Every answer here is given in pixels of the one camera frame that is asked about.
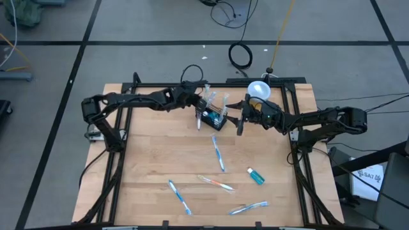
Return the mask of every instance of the wooden tabletop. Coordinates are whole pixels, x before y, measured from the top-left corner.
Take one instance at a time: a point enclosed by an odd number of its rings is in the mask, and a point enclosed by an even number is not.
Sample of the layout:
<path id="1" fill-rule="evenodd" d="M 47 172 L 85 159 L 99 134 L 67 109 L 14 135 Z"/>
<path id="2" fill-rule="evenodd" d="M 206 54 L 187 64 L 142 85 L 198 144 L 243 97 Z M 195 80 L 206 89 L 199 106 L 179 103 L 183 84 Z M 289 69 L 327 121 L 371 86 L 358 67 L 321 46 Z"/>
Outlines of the wooden tabletop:
<path id="1" fill-rule="evenodd" d="M 107 84 L 104 93 L 119 93 L 120 89 L 121 84 Z M 316 111 L 312 86 L 296 84 L 296 89 L 300 112 Z M 137 93 L 156 90 L 159 88 L 137 88 Z M 223 93 L 229 93 L 228 102 L 232 104 L 242 100 L 247 89 L 213 90 L 219 92 L 214 104 L 220 106 Z M 269 100 L 283 108 L 280 89 L 272 88 Z M 240 111 L 228 112 L 230 116 L 240 117 Z M 112 126 L 115 117 L 115 112 L 108 117 Z M 210 137 L 215 132 L 225 173 L 220 169 Z M 102 141 L 91 144 L 87 164 L 104 148 Z M 321 142 L 315 148 L 326 151 Z M 220 132 L 204 123 L 197 131 L 193 107 L 169 113 L 134 109 L 115 224 L 161 226 L 163 220 L 168 220 L 171 226 L 254 226 L 256 221 L 261 221 L 263 226 L 302 226 L 294 169 L 286 161 L 289 152 L 288 137 L 274 128 L 266 131 L 260 125 L 247 123 L 243 135 L 237 136 L 234 124 L 227 122 Z M 84 175 L 73 221 L 82 218 L 100 195 L 107 156 L 105 154 Z M 343 222 L 328 157 L 315 150 L 309 156 L 318 196 L 334 217 Z M 265 183 L 257 185 L 248 175 L 248 167 L 259 172 Z M 197 175 L 231 185 L 236 192 L 229 194 L 202 182 Z M 169 188 L 168 180 L 173 180 L 193 216 L 185 214 L 182 203 Z M 305 194 L 309 220 L 314 222 L 311 200 Z M 270 206 L 228 215 L 231 209 L 240 205 L 261 201 L 268 201 Z M 107 199 L 104 220 L 108 219 L 110 205 L 111 197 Z"/>

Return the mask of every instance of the floor tile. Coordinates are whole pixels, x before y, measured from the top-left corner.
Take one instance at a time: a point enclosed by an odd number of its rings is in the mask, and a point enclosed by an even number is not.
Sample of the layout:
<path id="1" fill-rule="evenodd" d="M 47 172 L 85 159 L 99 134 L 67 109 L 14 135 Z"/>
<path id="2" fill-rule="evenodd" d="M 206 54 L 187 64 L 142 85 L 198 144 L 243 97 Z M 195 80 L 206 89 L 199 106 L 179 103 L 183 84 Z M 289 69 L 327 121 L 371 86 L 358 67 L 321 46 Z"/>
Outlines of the floor tile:
<path id="1" fill-rule="evenodd" d="M 376 1 L 381 9 L 382 15 L 396 41 L 408 41 L 409 1 L 390 0 Z"/>
<path id="2" fill-rule="evenodd" d="M 249 1 L 228 2 L 238 15 L 229 26 L 245 22 Z M 259 0 L 244 39 L 276 40 L 289 4 L 288 0 Z M 221 6 L 227 14 L 233 15 L 226 4 Z M 210 11 L 210 7 L 199 1 L 104 0 L 90 40 L 240 39 L 242 28 L 217 25 Z M 219 7 L 214 9 L 213 15 L 217 21 L 228 21 Z M 386 36 L 369 1 L 297 0 L 282 39 L 357 41 L 386 40 Z"/>
<path id="3" fill-rule="evenodd" d="M 41 22 L 34 28 L 19 28 L 20 41 L 81 41 L 95 0 L 70 0 L 65 6 L 47 6 L 42 13 Z M 14 40 L 14 27 L 0 16 L 0 32 L 9 40 Z"/>
<path id="4" fill-rule="evenodd" d="M 78 47 L 19 47 L 33 64 L 31 82 L 0 80 L 13 114 L 0 136 L 0 223 L 14 229 L 54 121 Z M 5 68 L 21 66 L 15 53 Z"/>

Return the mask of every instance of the power cable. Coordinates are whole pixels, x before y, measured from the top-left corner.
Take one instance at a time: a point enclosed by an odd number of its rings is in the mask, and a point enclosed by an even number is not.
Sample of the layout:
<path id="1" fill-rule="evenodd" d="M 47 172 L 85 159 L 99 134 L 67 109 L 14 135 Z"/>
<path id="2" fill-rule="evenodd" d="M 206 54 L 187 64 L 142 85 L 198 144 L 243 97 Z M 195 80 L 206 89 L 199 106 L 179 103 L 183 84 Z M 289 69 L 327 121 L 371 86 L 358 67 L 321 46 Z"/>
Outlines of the power cable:
<path id="1" fill-rule="evenodd" d="M 98 156 L 96 156 L 86 167 L 84 170 L 82 170 L 81 175 L 79 176 L 79 183 L 78 183 L 78 188 L 81 187 L 81 182 L 82 182 L 82 177 L 84 176 L 85 172 L 89 169 L 89 167 L 91 167 L 92 164 L 94 164 L 94 162 L 96 162 L 105 152 L 107 151 L 107 149 L 104 149 L 100 154 L 98 154 Z"/>
<path id="2" fill-rule="evenodd" d="M 279 37 L 277 38 L 277 43 L 275 44 L 275 47 L 274 47 L 273 60 L 272 60 L 271 65 L 270 65 L 270 68 L 271 68 L 271 69 L 273 69 L 273 65 L 274 65 L 274 61 L 275 61 L 275 56 L 277 55 L 277 51 L 279 50 L 280 39 L 281 39 L 282 34 L 284 33 L 284 30 L 286 29 L 287 22 L 288 22 L 288 19 L 289 19 L 289 15 L 291 14 L 291 11 L 293 10 L 294 2 L 295 2 L 295 0 L 291 0 L 291 3 L 290 3 L 290 5 L 289 5 L 289 9 L 288 9 L 288 11 L 287 11 L 286 18 L 284 19 L 284 22 L 282 22 L 282 26 L 281 26 L 281 30 L 280 30 L 280 33 L 279 33 Z"/>
<path id="3" fill-rule="evenodd" d="M 198 65 L 191 64 L 191 65 L 187 66 L 187 67 L 182 71 L 181 76 L 180 76 L 180 82 L 182 82 L 183 76 L 185 75 L 186 70 L 189 69 L 190 67 L 196 67 L 196 68 L 198 68 L 198 69 L 200 70 L 200 72 L 201 72 L 201 75 L 202 75 L 202 76 L 200 77 L 200 80 L 199 80 L 199 81 L 203 80 L 203 70 L 202 70 L 202 68 L 201 68 L 200 66 L 198 66 Z"/>
<path id="4" fill-rule="evenodd" d="M 243 41 L 243 38 L 244 38 L 245 30 L 246 30 L 246 28 L 247 28 L 247 23 L 249 22 L 249 19 L 250 19 L 251 4 L 252 4 L 252 0 L 249 1 L 249 9 L 247 10 L 247 18 L 246 18 L 246 21 L 245 21 L 245 23 L 244 23 L 244 30 L 243 30 L 242 38 L 240 39 L 239 42 L 233 43 L 233 44 L 231 44 L 230 47 L 229 47 L 229 60 L 230 60 L 231 64 L 232 64 L 238 71 L 240 71 L 240 72 L 243 74 L 243 76 L 246 77 L 246 78 L 249 78 L 249 76 L 248 76 L 243 70 L 246 70 L 246 69 L 250 68 L 250 66 L 251 66 L 251 64 L 252 64 L 252 62 L 253 62 L 253 53 L 251 52 L 251 50 L 250 50 L 250 48 L 249 48 L 248 46 L 246 46 L 246 45 L 244 45 L 244 44 L 242 43 L 242 41 Z M 255 7 L 254 7 L 254 10 L 256 10 L 257 4 L 258 4 L 258 0 L 256 0 L 256 5 L 255 5 Z M 233 61 L 233 58 L 231 57 L 231 51 L 232 51 L 233 48 L 236 47 L 237 45 L 240 46 L 240 47 L 242 47 L 244 50 L 246 50 L 247 53 L 248 53 L 248 55 L 249 55 L 249 62 L 248 62 L 246 65 L 239 65 L 239 64 L 235 63 L 235 62 Z"/>
<path id="5" fill-rule="evenodd" d="M 391 111 L 391 112 L 369 112 L 368 115 L 372 114 L 392 114 L 392 113 L 404 113 L 409 111 Z"/>
<path id="6" fill-rule="evenodd" d="M 231 19 L 231 18 L 229 17 L 229 15 L 226 13 L 226 11 L 223 9 L 223 7 L 222 7 L 221 5 L 219 5 L 219 3 L 224 3 L 224 4 L 227 4 L 228 6 L 230 6 L 231 10 L 233 11 L 233 18 L 234 18 L 234 19 Z M 226 27 L 226 28 L 230 28 L 230 29 L 238 29 L 238 28 L 241 28 L 241 27 L 243 27 L 244 25 L 246 25 L 246 23 L 251 19 L 251 17 L 253 16 L 254 11 L 256 10 L 257 4 L 258 4 L 258 0 L 256 0 L 256 4 L 255 4 L 253 10 L 251 11 L 250 15 L 247 14 L 247 16 L 246 16 L 246 21 L 245 21 L 243 24 L 239 25 L 239 26 L 229 26 L 230 22 L 234 21 L 235 18 L 237 18 L 237 14 L 236 14 L 236 11 L 235 11 L 234 7 L 233 7 L 231 4 L 229 4 L 229 3 L 225 2 L 225 1 L 218 1 L 217 3 L 215 3 L 215 5 L 213 5 L 212 10 L 210 11 L 210 18 L 212 18 L 212 20 L 213 20 L 214 22 L 216 22 L 216 23 L 217 23 L 218 25 L 220 25 L 220 26 L 223 26 L 223 27 Z M 227 21 L 225 24 L 222 24 L 221 22 L 218 22 L 218 21 L 213 17 L 213 11 L 214 11 L 214 8 L 215 8 L 216 6 L 220 6 L 221 10 L 224 12 L 224 14 L 226 15 L 226 17 L 228 18 L 228 21 Z"/>
<path id="7" fill-rule="evenodd" d="M 388 105 L 388 104 L 392 104 L 392 103 L 397 102 L 397 101 L 400 100 L 400 99 L 404 99 L 404 98 L 406 98 L 406 97 L 408 97 L 408 96 L 409 96 L 409 95 L 401 96 L 400 98 L 397 98 L 397 99 L 395 99 L 395 100 L 391 100 L 391 101 L 389 101 L 389 102 L 380 104 L 380 105 L 378 105 L 378 106 L 376 106 L 376 107 L 373 107 L 373 108 L 371 108 L 371 109 L 367 109 L 367 110 L 365 110 L 365 112 L 371 112 L 371 111 L 373 111 L 373 110 L 375 110 L 375 109 L 382 108 L 383 106 L 386 106 L 386 105 Z"/>
<path id="8" fill-rule="evenodd" d="M 383 96 L 396 96 L 396 95 L 409 95 L 409 93 L 390 93 L 386 95 L 362 96 L 362 97 L 342 98 L 342 99 L 316 99 L 316 101 L 336 102 L 336 101 L 344 101 L 344 100 L 359 100 L 359 99 L 365 99 L 365 98 L 377 98 L 377 97 L 383 97 Z"/>
<path id="9" fill-rule="evenodd" d="M 300 163 L 300 161 L 301 161 L 302 158 L 304 157 L 304 153 L 301 153 L 301 157 L 300 157 L 300 158 L 297 157 L 297 158 L 298 158 L 297 161 L 291 163 L 291 162 L 289 161 L 289 159 L 288 159 L 288 157 L 289 157 L 291 154 L 292 154 L 292 151 L 290 151 L 290 152 L 287 154 L 287 163 L 288 163 L 289 165 L 295 165 L 295 164 Z"/>

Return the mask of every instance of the black metal frame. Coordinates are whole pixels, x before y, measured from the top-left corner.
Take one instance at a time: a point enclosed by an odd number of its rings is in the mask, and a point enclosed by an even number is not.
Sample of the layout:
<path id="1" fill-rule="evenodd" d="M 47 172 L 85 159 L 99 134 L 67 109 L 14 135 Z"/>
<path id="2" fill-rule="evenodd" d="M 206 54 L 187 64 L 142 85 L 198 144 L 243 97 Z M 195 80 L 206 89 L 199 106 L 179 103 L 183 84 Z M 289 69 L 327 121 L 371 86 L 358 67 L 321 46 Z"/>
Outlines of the black metal frame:
<path id="1" fill-rule="evenodd" d="M 122 89 L 121 92 L 125 93 L 128 89 L 131 89 L 131 93 L 135 93 L 136 92 L 136 88 L 137 87 L 146 87 L 146 88 L 164 88 L 164 87 L 170 87 L 170 86 L 175 86 L 177 84 L 173 84 L 173 83 L 141 83 L 140 79 L 137 78 L 136 80 L 137 82 L 134 83 L 123 83 L 122 84 Z M 260 79 L 228 79 L 226 81 L 226 83 L 214 83 L 211 84 L 213 88 L 246 88 L 249 83 L 251 83 L 252 81 L 260 81 Z M 284 111 L 285 112 L 289 112 L 289 103 L 288 103 L 288 97 L 287 97 L 287 91 L 290 92 L 291 95 L 291 100 L 293 103 L 293 107 L 294 107 L 294 112 L 295 114 L 300 114 L 300 109 L 298 107 L 298 100 L 297 100 L 297 94 L 296 94 L 296 90 L 295 90 L 295 84 L 304 84 L 306 83 L 305 78 L 303 77 L 296 77 L 296 78 L 280 78 L 280 79 L 270 79 L 268 80 L 268 83 L 270 85 L 271 88 L 279 88 L 281 90 L 282 93 L 282 100 L 283 100 L 283 104 L 284 104 Z M 120 108 L 118 109 L 118 113 L 116 115 L 116 121 L 115 121 L 115 128 L 120 128 L 121 125 L 121 117 L 123 114 L 123 109 Z M 130 128 L 130 118 L 132 116 L 132 109 L 129 108 L 127 111 L 127 117 L 125 120 L 125 131 L 126 133 L 129 132 L 129 128 Z M 291 153 L 292 153 L 292 159 L 294 162 L 298 161 L 298 153 L 296 152 L 296 146 L 295 143 L 293 141 L 291 141 L 291 139 L 289 138 L 289 141 L 291 143 Z M 124 161 L 125 161 L 125 152 L 126 152 L 126 145 L 127 145 L 127 139 L 124 140 L 125 143 L 125 148 L 123 151 L 119 152 L 119 160 L 118 160 L 118 165 L 123 165 Z M 308 180 L 308 185 L 311 187 L 311 191 L 313 193 L 315 193 L 315 188 L 314 188 L 314 180 L 313 180 L 313 174 L 311 171 L 311 165 L 310 165 L 310 161 L 309 161 L 309 156 L 307 153 L 303 153 L 304 155 L 304 166 L 305 166 L 305 175 L 307 176 L 307 180 Z M 109 159 L 107 162 L 107 168 L 105 171 L 105 176 L 104 176 L 104 184 L 103 184 L 103 189 L 108 187 L 108 184 L 110 182 L 110 178 L 111 178 L 111 174 L 112 174 L 112 168 L 114 166 L 113 162 L 114 162 L 114 156 L 115 153 L 114 152 L 110 152 L 109 153 Z M 301 167 L 299 164 L 294 164 L 294 170 L 295 170 L 295 174 L 302 174 L 301 171 Z M 119 198 L 119 190 L 120 190 L 120 184 L 121 184 L 121 175 L 122 175 L 122 167 L 120 167 L 120 173 L 119 173 L 119 178 L 116 181 L 116 184 L 114 186 L 114 191 L 113 191 L 113 196 L 112 196 L 112 203 L 111 203 L 111 208 L 110 208 L 110 212 L 109 212 L 109 219 L 108 222 L 102 222 L 103 221 L 103 216 L 104 216 L 104 209 L 105 209 L 105 200 L 103 201 L 98 214 L 97 214 L 97 218 L 96 218 L 96 223 L 97 224 L 110 224 L 111 226 L 114 225 L 114 221 L 115 221 L 115 214 L 116 214 L 116 208 L 118 205 L 118 198 Z M 304 187 L 302 186 L 302 183 L 300 181 L 297 180 L 297 190 L 298 190 L 298 198 L 300 201 L 300 209 L 302 212 L 302 219 L 303 219 L 303 223 L 304 226 L 308 226 L 309 224 L 311 224 L 309 222 L 309 215 L 308 215 L 308 211 L 307 211 L 307 203 L 305 201 L 305 194 L 304 194 Z M 321 215 L 320 215 L 320 211 L 318 209 L 318 207 L 312 203 L 313 206 L 313 211 L 314 211 L 314 219 L 315 219 L 315 223 L 318 225 L 322 224 L 321 221 Z M 164 225 L 166 225 L 166 227 L 170 228 L 170 229 L 202 229 L 203 226 L 197 226 L 197 227 L 183 227 L 183 226 L 174 226 L 174 227 L 169 227 L 169 222 L 164 220 Z M 162 226 L 138 226 L 138 229 L 163 229 L 164 225 Z M 86 224 L 85 229 L 91 229 L 93 226 L 93 224 Z M 254 227 L 214 227 L 216 229 L 254 229 Z M 277 229 L 276 227 L 261 227 L 261 223 L 257 222 L 256 223 L 256 229 Z"/>
<path id="2" fill-rule="evenodd" d="M 226 83 L 213 83 L 211 84 L 213 88 L 246 88 L 252 81 L 260 81 L 261 79 L 228 79 Z M 298 100 L 297 100 L 297 94 L 295 90 L 295 84 L 305 84 L 305 78 L 303 77 L 294 77 L 294 78 L 280 78 L 280 79 L 270 79 L 268 80 L 268 77 L 264 78 L 265 82 L 268 82 L 271 88 L 279 88 L 281 89 L 281 94 L 282 94 L 282 100 L 284 104 L 284 111 L 289 112 L 289 103 L 288 103 L 288 97 L 287 97 L 287 92 L 290 92 L 291 95 L 291 100 L 293 103 L 294 107 L 294 112 L 295 114 L 300 114 L 300 109 L 298 107 Z M 121 92 L 125 93 L 130 89 L 131 93 L 136 92 L 137 87 L 145 87 L 145 88 L 166 88 L 166 87 L 171 87 L 171 86 L 176 86 L 178 83 L 141 83 L 140 79 L 136 76 L 134 76 L 134 82 L 133 83 L 123 83 L 122 84 L 122 89 Z M 115 121 L 115 128 L 120 128 L 121 126 L 121 117 L 123 115 L 123 109 L 120 108 L 118 109 L 118 113 L 116 115 L 116 121 Z M 125 120 L 125 132 L 128 133 L 130 129 L 130 122 L 131 122 L 131 117 L 132 117 L 132 108 L 128 108 L 127 110 L 127 116 Z M 291 144 L 291 155 L 292 159 L 294 162 L 298 162 L 298 153 L 296 152 L 296 142 L 293 142 L 291 138 L 289 138 L 290 144 Z M 103 222 L 103 216 L 104 216 L 104 209 L 105 209 L 105 200 L 107 195 L 112 189 L 105 190 L 104 194 L 105 196 L 99 197 L 98 202 L 102 202 L 100 205 L 100 208 L 98 209 L 97 215 L 96 215 L 96 222 L 95 223 L 76 223 L 74 225 L 70 226 L 55 226 L 55 227 L 46 227 L 46 228 L 41 228 L 41 229 L 48 229 L 48 230 L 60 230 L 60 229 L 86 229 L 86 230 L 91 230 L 91 229 L 102 229 L 103 227 L 114 227 L 114 221 L 115 221 L 115 214 L 116 214 L 116 208 L 118 205 L 118 198 L 119 198 L 119 191 L 120 191 L 120 184 L 121 184 L 121 175 L 122 175 L 122 170 L 123 170 L 123 164 L 125 161 L 125 152 L 126 152 L 126 145 L 127 145 L 127 138 L 124 140 L 125 147 L 123 151 L 119 152 L 119 160 L 118 160 L 118 168 L 119 173 L 116 175 L 116 178 L 114 179 L 111 177 L 112 174 L 112 168 L 113 168 L 113 162 L 114 162 L 114 157 L 115 154 L 114 152 L 109 153 L 109 159 L 107 162 L 107 169 L 105 170 L 105 176 L 104 176 L 104 183 L 103 183 L 103 190 L 105 188 L 113 187 L 113 196 L 112 196 L 112 203 L 110 207 L 110 212 L 109 212 L 109 219 L 107 222 Z M 295 176 L 297 177 L 297 190 L 298 190 L 298 198 L 300 201 L 300 209 L 302 213 L 302 220 L 304 227 L 310 227 L 314 229 L 367 229 L 367 228 L 361 228 L 361 227 L 350 227 L 350 226 L 340 226 L 340 225 L 335 225 L 337 224 L 336 220 L 327 219 L 327 222 L 329 222 L 329 225 L 324 225 L 322 224 L 321 221 L 321 213 L 320 210 L 326 210 L 324 204 L 320 201 L 319 197 L 315 194 L 315 188 L 314 188 L 314 180 L 313 180 L 313 174 L 311 171 L 311 164 L 309 161 L 309 156 L 308 153 L 302 153 L 303 154 L 303 160 L 304 160 L 304 166 L 305 166 L 305 175 L 306 178 L 304 177 L 303 172 L 301 171 L 301 167 L 299 164 L 294 164 L 294 171 L 295 171 Z M 313 207 L 313 213 L 314 213 L 314 219 L 315 223 L 310 223 L 309 221 L 309 215 L 307 211 L 307 203 L 305 201 L 305 194 L 304 194 L 304 189 L 307 191 L 307 193 L 311 196 L 311 201 L 316 201 L 316 203 L 311 202 L 312 207 Z M 143 230 L 143 229 L 279 229 L 278 227 L 262 227 L 261 222 L 255 222 L 254 227 L 217 227 L 217 226 L 169 226 L 169 221 L 164 220 L 162 226 L 137 226 L 137 229 Z"/>

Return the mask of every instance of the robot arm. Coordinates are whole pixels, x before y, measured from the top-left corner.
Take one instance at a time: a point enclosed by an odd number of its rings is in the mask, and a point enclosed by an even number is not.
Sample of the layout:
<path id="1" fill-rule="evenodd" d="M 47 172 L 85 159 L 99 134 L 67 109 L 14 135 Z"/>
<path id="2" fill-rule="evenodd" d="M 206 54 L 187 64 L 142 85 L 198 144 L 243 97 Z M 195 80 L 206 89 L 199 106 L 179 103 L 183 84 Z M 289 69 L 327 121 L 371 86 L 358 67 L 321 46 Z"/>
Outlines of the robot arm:
<path id="1" fill-rule="evenodd" d="M 120 131 L 114 129 L 106 117 L 120 107 L 147 107 L 154 111 L 167 111 L 193 105 L 198 111 L 204 111 L 206 101 L 195 94 L 197 86 L 206 84 L 207 81 L 198 82 L 184 81 L 180 85 L 165 88 L 161 91 L 152 92 L 148 95 L 129 95 L 108 93 L 85 98 L 82 103 L 82 117 L 89 125 L 95 125 L 104 135 L 105 145 L 108 151 L 121 151 L 124 142 Z M 100 103 L 105 105 L 101 110 Z"/>
<path id="2" fill-rule="evenodd" d="M 315 130 L 290 133 L 291 140 L 297 142 L 298 148 L 311 151 L 314 144 L 319 140 L 333 139 L 336 135 L 343 133 L 362 134 L 367 130 L 367 114 L 362 109 L 334 107 L 322 111 L 292 115 L 283 112 L 277 104 L 269 101 L 260 102 L 260 110 L 256 109 L 250 104 L 250 99 L 250 95 L 247 94 L 244 101 L 227 105 L 229 108 L 242 110 L 240 119 L 227 117 L 236 125 L 237 135 L 242 134 L 244 122 L 259 124 L 265 130 L 275 128 L 283 135 L 297 127 L 322 125 L 322 127 Z"/>

